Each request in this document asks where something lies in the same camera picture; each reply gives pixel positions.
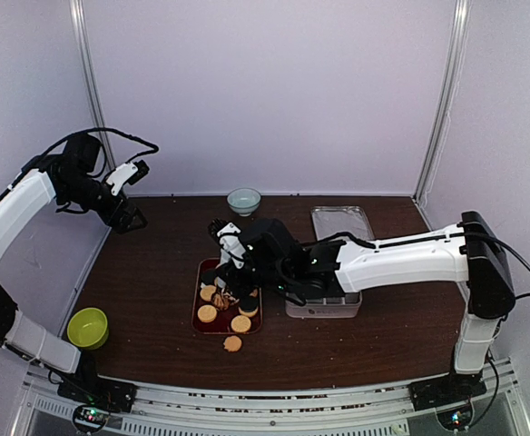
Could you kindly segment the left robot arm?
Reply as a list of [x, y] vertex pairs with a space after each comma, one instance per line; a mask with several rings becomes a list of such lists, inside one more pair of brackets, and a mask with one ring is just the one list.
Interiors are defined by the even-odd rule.
[[86, 403], [96, 403], [105, 385], [85, 368], [78, 369], [81, 352], [57, 335], [53, 315], [40, 319], [43, 326], [23, 310], [46, 296], [50, 284], [69, 286], [80, 270], [80, 253], [87, 239], [79, 239], [65, 266], [65, 251], [57, 243], [70, 242], [80, 226], [57, 229], [47, 218], [50, 212], [62, 217], [70, 213], [96, 213], [102, 224], [116, 233], [142, 229], [146, 220], [128, 199], [123, 187], [139, 182], [148, 172], [143, 153], [130, 157], [113, 169], [97, 138], [98, 129], [69, 134], [31, 158], [0, 194], [0, 347], [71, 374], [71, 390]]

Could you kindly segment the white divided cookie tin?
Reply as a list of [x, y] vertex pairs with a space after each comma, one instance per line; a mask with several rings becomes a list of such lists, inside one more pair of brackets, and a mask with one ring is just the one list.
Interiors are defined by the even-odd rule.
[[296, 319], [350, 319], [358, 314], [361, 303], [360, 292], [309, 300], [303, 306], [285, 301], [285, 313]]

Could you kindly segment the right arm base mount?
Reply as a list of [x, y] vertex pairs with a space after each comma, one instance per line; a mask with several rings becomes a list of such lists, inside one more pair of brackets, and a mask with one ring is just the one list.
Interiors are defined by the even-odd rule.
[[482, 372], [467, 375], [450, 372], [444, 376], [414, 381], [408, 385], [408, 392], [414, 410], [423, 411], [483, 395], [486, 385], [482, 381]]

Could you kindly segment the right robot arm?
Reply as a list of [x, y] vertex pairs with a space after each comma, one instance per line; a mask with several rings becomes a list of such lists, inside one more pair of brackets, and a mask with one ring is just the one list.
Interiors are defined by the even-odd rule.
[[477, 212], [465, 212], [459, 223], [430, 233], [375, 241], [342, 231], [300, 243], [282, 221], [268, 218], [244, 229], [215, 219], [208, 232], [221, 249], [219, 282], [240, 300], [264, 288], [305, 306], [389, 285], [465, 283], [469, 297], [453, 371], [439, 384], [449, 401], [474, 387], [500, 319], [515, 307], [505, 249]]

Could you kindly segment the metal food tongs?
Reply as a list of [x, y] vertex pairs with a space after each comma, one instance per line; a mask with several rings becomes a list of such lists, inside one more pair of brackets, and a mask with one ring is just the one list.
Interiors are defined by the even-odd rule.
[[227, 283], [218, 275], [218, 271], [223, 263], [227, 260], [219, 260], [219, 263], [215, 267], [214, 281], [215, 293], [211, 297], [211, 304], [219, 311], [224, 312], [231, 306], [237, 304], [239, 299], [236, 298], [230, 291]]

